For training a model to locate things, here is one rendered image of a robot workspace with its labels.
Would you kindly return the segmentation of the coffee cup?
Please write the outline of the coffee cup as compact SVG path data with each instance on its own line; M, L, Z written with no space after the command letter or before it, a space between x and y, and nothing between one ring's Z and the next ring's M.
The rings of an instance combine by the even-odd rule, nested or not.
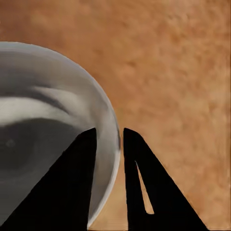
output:
M96 129L87 229L115 184L121 138L113 106L83 67L50 49L0 41L0 226L77 136Z

